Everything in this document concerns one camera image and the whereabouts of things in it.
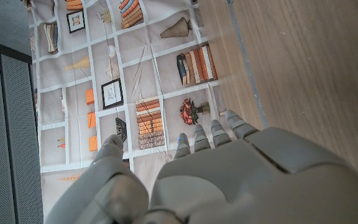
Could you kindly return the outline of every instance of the wooden surface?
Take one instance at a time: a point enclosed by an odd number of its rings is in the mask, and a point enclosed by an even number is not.
[[[226,8],[223,1],[219,3],[222,4],[199,1],[214,63],[219,64],[216,66],[216,72],[222,92],[225,93],[223,94],[225,105],[256,128],[262,129],[244,60],[238,51],[234,27],[228,26],[231,24],[230,13],[228,10],[222,10],[222,7]]]
[[[252,104],[247,74],[227,70],[244,66],[229,57],[240,55],[237,40],[227,40],[228,8],[222,0],[199,4],[214,57],[228,57],[215,61],[225,103],[256,118],[255,108],[237,105]],[[358,170],[358,1],[234,0],[233,8],[268,125],[317,142]]]

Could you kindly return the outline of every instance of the orange box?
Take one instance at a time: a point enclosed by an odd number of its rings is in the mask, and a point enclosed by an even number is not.
[[[94,112],[88,113],[88,128],[96,127],[96,116]]]
[[[93,90],[86,90],[85,91],[85,99],[86,99],[86,104],[87,105],[90,105],[90,104],[94,103]]]
[[[95,151],[98,150],[98,137],[92,136],[89,137],[89,151]]]

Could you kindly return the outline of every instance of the cone-shaped object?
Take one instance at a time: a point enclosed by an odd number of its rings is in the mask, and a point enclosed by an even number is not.
[[[167,37],[187,37],[189,36],[189,30],[192,30],[191,21],[188,22],[182,17],[175,25],[169,27],[160,34],[161,38]]]
[[[79,60],[77,63],[67,66],[65,70],[73,69],[73,68],[89,68],[91,66],[90,57],[86,56],[85,58]]]

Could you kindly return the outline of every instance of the book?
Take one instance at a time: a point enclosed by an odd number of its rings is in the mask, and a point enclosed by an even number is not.
[[[191,55],[190,53],[185,53],[186,63],[189,67],[189,74],[190,74],[190,80],[188,83],[195,83],[196,78],[194,77],[194,70],[193,70],[193,64],[191,62]]]
[[[151,121],[153,119],[158,119],[158,118],[161,118],[160,112],[153,112],[151,114],[143,114],[143,115],[136,117],[138,123],[145,122],[145,121]]]
[[[183,79],[187,80],[186,78],[186,69],[185,66],[183,65],[183,57],[181,55],[177,55],[177,66],[178,66],[178,71],[179,71],[179,78],[181,81],[181,84],[186,84]]]
[[[152,147],[159,147],[159,146],[163,146],[163,145],[165,145],[165,141],[158,141],[155,143],[147,143],[147,144],[140,145],[139,148],[140,148],[140,150],[143,150],[143,149],[149,149]]]
[[[164,135],[139,140],[139,145],[164,141]]]
[[[157,100],[152,100],[152,101],[147,101],[147,102],[138,102],[136,101],[136,108],[141,108],[141,107],[145,107],[145,106],[149,106],[149,105],[153,105],[153,104],[156,104],[156,103],[160,103],[160,101],[157,99]]]
[[[82,5],[77,5],[77,6],[67,6],[67,10],[71,10],[71,11],[74,11],[74,10],[80,10],[80,9],[83,9],[83,6],[82,6]]]
[[[135,8],[136,6],[139,5],[139,0],[135,0],[132,5],[125,11],[121,14],[121,17],[124,18],[126,17],[129,13],[131,13]]]
[[[152,113],[146,113],[146,114],[138,115],[138,116],[136,116],[136,118],[141,119],[141,118],[148,118],[148,117],[153,117],[153,116],[157,116],[157,115],[161,115],[161,112],[160,111],[154,111]]]
[[[151,121],[145,121],[145,122],[141,122],[139,123],[139,127],[145,126],[145,125],[149,125],[151,123],[159,123],[162,122],[162,118],[158,118],[158,119],[153,119]]]
[[[147,98],[147,99],[142,99],[140,101],[135,101],[135,103],[138,105],[138,104],[144,104],[144,103],[147,103],[147,102],[150,102],[150,101],[153,101],[153,100],[158,100],[158,96],[150,97],[150,98]]]
[[[163,127],[156,127],[153,129],[147,129],[147,130],[143,130],[143,131],[139,131],[139,134],[148,134],[148,133],[153,133],[153,132],[157,132],[157,131],[163,131]]]
[[[128,22],[127,24],[123,25],[122,28],[126,29],[128,27],[131,27],[133,25],[135,25],[135,23],[141,21],[143,19],[143,14],[141,13],[140,15],[138,15],[137,17],[135,17],[133,20],[131,20],[130,22]]]
[[[74,0],[74,1],[67,1],[67,6],[79,6],[81,3],[81,0]]]
[[[162,127],[162,122],[152,123],[152,124],[141,126],[141,127],[139,127],[139,131],[144,131],[144,130],[153,129],[153,128],[157,128],[157,127]]]
[[[125,20],[129,19],[131,17],[131,15],[135,14],[135,12],[137,12],[138,10],[140,10],[140,6],[136,6],[136,8],[131,12],[129,13],[126,17],[123,17],[122,18],[122,21],[124,22]]]
[[[136,110],[137,111],[143,111],[143,110],[151,110],[153,108],[157,108],[157,107],[160,107],[160,103],[154,103],[152,105],[145,105],[145,106],[140,106],[140,107],[137,107],[136,106]]]
[[[139,140],[152,138],[152,137],[156,137],[156,136],[161,136],[163,134],[164,134],[164,131],[156,131],[153,133],[141,134],[141,135],[139,135]]]
[[[206,65],[206,72],[208,74],[208,79],[213,79],[213,75],[212,75],[212,67],[211,67],[211,62],[209,60],[209,55],[208,55],[208,50],[206,49],[206,46],[203,46],[202,48],[203,51],[203,55],[204,55],[204,60],[205,60],[205,65]]]
[[[189,73],[189,66],[187,65],[186,62],[186,56],[185,54],[180,54],[182,57],[182,62],[183,62],[183,66],[185,66],[185,70],[186,70],[186,81],[184,82],[184,84],[189,84],[190,83],[190,73]]]
[[[142,10],[139,9],[138,11],[136,11],[135,13],[133,13],[133,15],[130,16],[130,18],[126,19],[125,21],[123,21],[121,23],[122,26],[125,26],[126,24],[130,23],[133,19],[135,19],[137,16],[139,16],[140,14],[142,14]]]
[[[206,69],[203,49],[200,48],[200,49],[197,49],[197,51],[198,51],[198,55],[200,56],[201,69],[203,71],[203,78],[200,78],[200,79],[201,80],[207,80],[208,79],[208,72],[207,72],[207,69]]]
[[[195,80],[196,80],[196,83],[199,83],[200,82],[200,73],[198,72],[195,52],[193,50],[191,50],[190,55],[191,55],[191,63],[193,64]]]
[[[55,51],[57,50],[57,26],[55,26],[54,30],[53,30],[53,45],[55,46]]]
[[[143,115],[143,114],[151,114],[153,112],[158,112],[158,111],[160,111],[160,107],[153,108],[153,109],[150,109],[150,110],[142,110],[140,112],[136,111],[136,116],[140,116],[140,115]]]
[[[211,49],[209,47],[209,44],[206,45],[206,49],[208,50],[209,61],[211,62],[212,76],[214,77],[214,80],[217,80],[218,79],[218,74],[216,73],[214,59],[212,58],[212,53],[211,53]]]

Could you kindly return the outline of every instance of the orange book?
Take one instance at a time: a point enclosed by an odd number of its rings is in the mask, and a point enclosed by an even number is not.
[[[93,90],[85,90],[85,101],[87,105],[94,103]]]
[[[209,48],[209,44],[206,45],[206,48],[208,50],[209,61],[211,62],[212,75],[214,77],[214,80],[217,80],[218,79],[218,74],[216,73],[215,64],[214,64],[214,60],[212,59],[212,53],[211,53],[211,49]]]
[[[151,124],[152,122],[153,122],[153,124],[154,124],[154,123],[159,123],[159,122],[162,122],[162,119],[161,119],[161,118],[158,118],[158,119],[153,119],[153,120],[151,120],[151,121],[141,122],[141,123],[139,123],[139,127],[143,127],[143,126],[145,126],[145,125],[149,125],[149,124]]]
[[[208,79],[208,71],[206,70],[206,64],[205,64],[205,58],[204,58],[204,53],[203,53],[203,49],[197,49],[198,51],[198,55],[200,56],[200,62],[201,62],[201,69],[203,70],[203,77],[201,78],[201,80],[203,79]]]
[[[120,9],[123,9],[127,4],[128,4],[129,0],[125,0],[121,3],[121,5],[119,6]]]
[[[126,29],[128,27],[131,27],[133,25],[135,25],[135,23],[141,21],[143,19],[143,14],[138,15],[137,17],[135,17],[133,20],[131,20],[130,22],[128,22],[127,24],[123,25],[122,28]]]
[[[81,0],[74,0],[74,1],[67,1],[67,6],[79,6],[81,3]]]
[[[139,0],[135,0],[134,3],[132,3],[132,5],[123,14],[121,14],[122,18],[126,17],[129,13],[131,13],[137,5],[139,5]]]
[[[136,118],[141,119],[141,118],[153,117],[153,116],[157,116],[157,115],[161,115],[161,111],[155,111],[155,112],[151,112],[151,113],[138,115],[138,116],[136,116]]]
[[[98,150],[98,137],[92,136],[89,137],[89,151],[95,151]]]
[[[88,113],[88,128],[96,127],[96,116],[94,112]]]
[[[204,80],[204,75],[203,75],[203,69],[201,67],[201,60],[200,60],[200,56],[198,54],[198,49],[193,50],[193,52],[194,52],[194,58],[195,58],[195,61],[196,61],[196,67],[197,67],[197,71],[198,71],[198,76],[199,76],[200,81],[201,81],[201,80]]]
[[[136,108],[153,105],[155,103],[160,103],[160,101],[158,99],[156,99],[156,100],[152,100],[152,101],[148,101],[148,102],[144,102],[144,103],[136,103]]]
[[[155,103],[153,105],[139,107],[139,108],[137,108],[137,111],[140,112],[140,111],[150,110],[153,108],[158,108],[159,106],[160,106],[160,103]]]
[[[144,131],[139,131],[139,134],[148,134],[148,133],[153,133],[153,132],[157,132],[157,131],[163,131],[162,126],[154,128],[153,130],[148,129],[148,130],[144,130]]]
[[[149,124],[149,125],[146,125],[146,126],[139,127],[139,131],[151,130],[151,129],[157,128],[157,127],[162,127],[162,122],[153,123],[153,124]]]
[[[67,6],[67,10],[80,10],[83,9],[82,5],[78,5],[78,6]]]
[[[145,121],[151,121],[151,120],[159,119],[159,118],[161,118],[161,114],[156,114],[156,115],[148,116],[148,117],[145,117],[145,118],[138,118],[137,122],[139,124],[139,123],[143,123]]]

